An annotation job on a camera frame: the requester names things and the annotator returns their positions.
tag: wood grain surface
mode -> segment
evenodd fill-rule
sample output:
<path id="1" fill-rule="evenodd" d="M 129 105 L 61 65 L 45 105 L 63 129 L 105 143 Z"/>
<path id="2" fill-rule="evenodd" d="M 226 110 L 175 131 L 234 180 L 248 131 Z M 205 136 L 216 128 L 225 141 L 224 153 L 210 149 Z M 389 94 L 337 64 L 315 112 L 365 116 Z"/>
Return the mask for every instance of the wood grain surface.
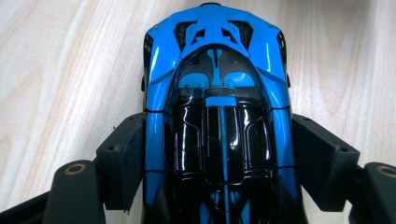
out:
<path id="1" fill-rule="evenodd" d="M 50 189 L 65 163 L 92 160 L 124 118 L 142 110 L 147 29 L 204 1 L 0 1 L 0 211 Z M 396 164 L 396 2 L 221 1 L 281 28 L 294 113 L 368 161 Z M 139 223 L 142 196 L 127 216 Z M 304 194 L 311 223 L 347 223 Z"/>

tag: cockpit canopy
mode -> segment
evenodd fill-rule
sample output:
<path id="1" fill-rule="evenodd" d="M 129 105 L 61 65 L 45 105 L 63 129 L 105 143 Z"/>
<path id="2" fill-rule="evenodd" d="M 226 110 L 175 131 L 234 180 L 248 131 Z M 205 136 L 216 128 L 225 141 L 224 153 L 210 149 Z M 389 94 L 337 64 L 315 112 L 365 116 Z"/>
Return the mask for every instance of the cockpit canopy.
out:
<path id="1" fill-rule="evenodd" d="M 182 69 L 176 71 L 168 104 L 202 100 L 210 96 L 232 96 L 238 100 L 265 104 L 262 101 L 265 96 L 260 89 L 257 73 L 242 54 L 214 45 L 201 49 L 187 60 Z"/>

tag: wooden table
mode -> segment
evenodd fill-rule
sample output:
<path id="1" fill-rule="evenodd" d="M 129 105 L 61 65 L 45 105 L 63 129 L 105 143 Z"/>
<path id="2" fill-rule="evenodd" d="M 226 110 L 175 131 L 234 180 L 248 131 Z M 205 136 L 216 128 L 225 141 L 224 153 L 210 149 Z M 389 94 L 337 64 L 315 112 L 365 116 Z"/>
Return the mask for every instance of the wooden table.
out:
<path id="1" fill-rule="evenodd" d="M 203 1 L 0 3 L 0 211 L 50 189 L 53 173 L 96 148 L 142 110 L 144 33 Z M 281 28 L 288 44 L 294 113 L 361 151 L 396 164 L 395 1 L 227 1 Z M 319 212 L 311 223 L 347 222 Z M 107 213 L 109 223 L 136 223 Z"/>

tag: blue stripe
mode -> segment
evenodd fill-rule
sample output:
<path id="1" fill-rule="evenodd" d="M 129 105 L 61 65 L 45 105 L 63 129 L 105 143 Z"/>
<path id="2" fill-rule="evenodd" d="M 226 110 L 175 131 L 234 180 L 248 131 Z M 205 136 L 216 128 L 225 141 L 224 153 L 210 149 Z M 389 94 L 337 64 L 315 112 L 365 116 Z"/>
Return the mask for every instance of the blue stripe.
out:
<path id="1" fill-rule="evenodd" d="M 164 170 L 163 113 L 147 113 L 146 170 Z"/>
<path id="2" fill-rule="evenodd" d="M 206 106 L 236 106 L 236 99 L 232 96 L 211 96 L 205 99 Z"/>
<path id="3" fill-rule="evenodd" d="M 217 49 L 216 52 L 218 55 L 217 58 L 215 58 L 215 51 L 213 49 L 209 49 L 207 51 L 207 55 L 212 59 L 212 68 L 213 68 L 213 81 L 212 81 L 212 86 L 219 87 L 221 86 L 221 80 L 220 80 L 220 69 L 219 69 L 219 57 L 222 54 L 221 49 Z"/>
<path id="4" fill-rule="evenodd" d="M 145 189 L 146 189 L 144 193 L 144 202 L 146 205 L 148 206 L 153 205 L 164 177 L 165 177 L 164 173 L 150 172 L 146 174 L 146 178 L 144 180 Z"/>
<path id="5" fill-rule="evenodd" d="M 227 124 L 225 122 L 225 111 L 224 106 L 220 108 L 220 126 L 221 126 L 221 149 L 222 149 L 222 158 L 223 158 L 223 174 L 224 181 L 228 181 L 228 153 L 227 153 Z M 224 185 L 224 205 L 225 205 L 225 220 L 226 223 L 230 223 L 230 205 L 228 202 L 228 185 Z"/>
<path id="6" fill-rule="evenodd" d="M 291 142 L 290 111 L 288 108 L 273 110 L 274 127 L 276 137 L 276 159 L 279 167 L 294 166 L 293 145 Z M 279 169 L 279 178 L 285 182 L 285 186 L 293 199 L 298 199 L 300 186 L 295 180 L 293 168 Z"/>

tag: toy car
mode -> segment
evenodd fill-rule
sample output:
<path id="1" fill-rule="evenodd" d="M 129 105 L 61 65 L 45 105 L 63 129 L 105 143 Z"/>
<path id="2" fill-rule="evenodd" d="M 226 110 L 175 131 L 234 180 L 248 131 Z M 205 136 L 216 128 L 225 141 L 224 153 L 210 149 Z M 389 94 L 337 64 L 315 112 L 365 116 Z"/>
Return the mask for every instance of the toy car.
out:
<path id="1" fill-rule="evenodd" d="M 129 210 L 143 179 L 146 223 L 307 223 L 322 211 L 396 223 L 396 168 L 292 115 L 286 43 L 274 25 L 219 4 L 178 12 L 144 41 L 144 112 L 56 173 L 50 193 L 1 223 L 104 223 Z"/>
<path id="2" fill-rule="evenodd" d="M 301 202 L 286 58 L 277 27 L 218 4 L 178 12 L 148 30 L 148 210 L 160 185 L 172 192 L 164 198 L 180 223 L 275 222 L 280 190 Z"/>

